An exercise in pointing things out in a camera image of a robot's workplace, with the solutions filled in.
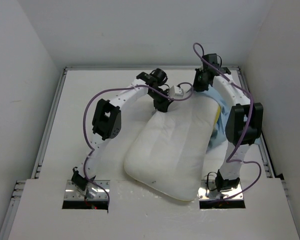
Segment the white pillow with yellow edge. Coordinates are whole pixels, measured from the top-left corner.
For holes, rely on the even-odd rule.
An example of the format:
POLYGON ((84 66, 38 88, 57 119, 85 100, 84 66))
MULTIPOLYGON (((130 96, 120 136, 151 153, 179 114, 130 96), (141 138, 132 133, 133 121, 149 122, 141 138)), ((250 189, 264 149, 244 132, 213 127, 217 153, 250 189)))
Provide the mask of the white pillow with yellow edge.
POLYGON ((203 94, 156 111, 127 151, 125 172, 173 199, 194 200, 218 112, 217 101, 203 94))

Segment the light blue pillowcase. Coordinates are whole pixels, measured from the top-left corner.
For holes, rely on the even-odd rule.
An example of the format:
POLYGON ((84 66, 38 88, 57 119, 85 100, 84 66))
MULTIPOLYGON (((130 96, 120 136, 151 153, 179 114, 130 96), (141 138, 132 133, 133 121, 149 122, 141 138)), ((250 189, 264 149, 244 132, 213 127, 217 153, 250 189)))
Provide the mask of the light blue pillowcase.
POLYGON ((230 108, 224 98, 214 88, 209 89, 205 95, 215 100, 219 106, 216 122, 207 147, 207 152, 210 152, 227 140, 226 124, 230 115, 230 108))

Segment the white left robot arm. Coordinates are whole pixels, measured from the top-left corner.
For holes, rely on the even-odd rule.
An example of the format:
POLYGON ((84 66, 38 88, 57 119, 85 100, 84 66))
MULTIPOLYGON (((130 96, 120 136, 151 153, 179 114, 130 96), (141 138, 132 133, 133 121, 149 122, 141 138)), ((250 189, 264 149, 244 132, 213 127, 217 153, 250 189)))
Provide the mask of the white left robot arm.
POLYGON ((96 175, 89 173, 89 171, 93 170, 97 159, 101 158, 110 140, 114 139, 121 131, 124 108, 132 105, 139 98, 149 95, 153 99, 155 109, 166 112, 168 106, 176 100, 170 96, 170 90, 161 88, 167 80, 166 72, 160 68, 156 68, 151 73, 141 72, 128 87, 103 90, 88 102, 83 114, 82 128, 84 140, 90 152, 81 166, 75 166, 72 169, 73 175, 71 177, 71 182, 84 194, 85 200, 94 198, 94 190, 103 190, 106 199, 110 198, 105 188, 95 182, 96 175), (118 94, 111 99, 101 98, 98 100, 92 118, 92 140, 89 140, 87 135, 88 110, 95 99, 109 92, 118 92, 118 94))

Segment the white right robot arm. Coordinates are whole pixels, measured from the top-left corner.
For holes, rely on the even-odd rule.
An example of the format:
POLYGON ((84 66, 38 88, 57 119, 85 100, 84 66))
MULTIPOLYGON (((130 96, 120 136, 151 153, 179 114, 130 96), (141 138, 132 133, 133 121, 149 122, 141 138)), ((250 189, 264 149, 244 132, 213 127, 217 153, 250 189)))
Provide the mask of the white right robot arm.
POLYGON ((229 109, 224 134, 228 141, 225 159, 216 173, 215 189, 219 192, 236 188, 240 170, 250 146, 261 136, 263 105, 233 80, 216 53, 201 54, 202 65, 195 70, 193 87, 196 92, 215 90, 229 109))

